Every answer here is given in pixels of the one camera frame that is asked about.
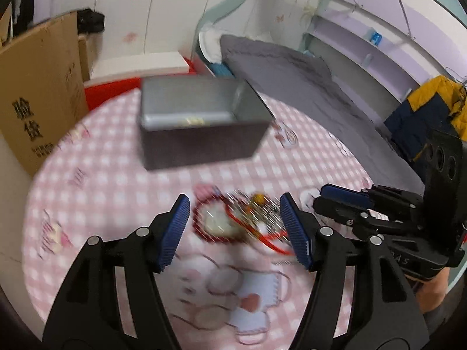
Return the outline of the person right hand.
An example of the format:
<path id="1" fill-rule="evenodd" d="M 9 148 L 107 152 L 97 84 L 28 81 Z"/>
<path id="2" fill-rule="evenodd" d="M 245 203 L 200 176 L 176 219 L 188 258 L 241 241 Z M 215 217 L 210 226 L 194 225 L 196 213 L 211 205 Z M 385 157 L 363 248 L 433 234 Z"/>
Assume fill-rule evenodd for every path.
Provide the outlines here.
<path id="1" fill-rule="evenodd" d="M 446 267 L 432 280 L 422 283 L 416 291 L 416 301 L 423 314 L 437 309 L 447 296 L 450 268 Z"/>

